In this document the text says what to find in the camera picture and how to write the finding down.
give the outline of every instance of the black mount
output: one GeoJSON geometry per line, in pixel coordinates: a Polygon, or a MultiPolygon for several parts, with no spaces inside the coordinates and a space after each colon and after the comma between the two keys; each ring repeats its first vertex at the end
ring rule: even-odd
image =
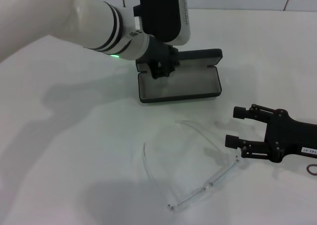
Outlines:
{"type": "Polygon", "coordinates": [[[264,142],[239,139],[226,136],[225,146],[241,149],[243,158],[282,162],[290,154],[317,158],[317,125],[293,120],[286,110],[272,110],[252,105],[249,110],[235,107],[234,118],[250,118],[267,123],[264,142]]]}
{"type": "Polygon", "coordinates": [[[137,64],[146,63],[153,79],[169,77],[179,66],[178,49],[150,37],[150,42],[145,54],[136,60],[137,64]]]}

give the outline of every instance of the white robotic arm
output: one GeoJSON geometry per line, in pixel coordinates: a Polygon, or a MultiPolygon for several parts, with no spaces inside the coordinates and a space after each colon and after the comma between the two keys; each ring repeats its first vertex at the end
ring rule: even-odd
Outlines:
{"type": "MultiPolygon", "coordinates": [[[[184,20],[186,11],[181,11],[184,20]]],[[[0,62],[49,34],[104,54],[139,59],[150,37],[136,25],[133,8],[116,8],[102,0],[0,0],[0,62]]],[[[167,44],[189,40],[189,25],[184,26],[167,44]]]]}

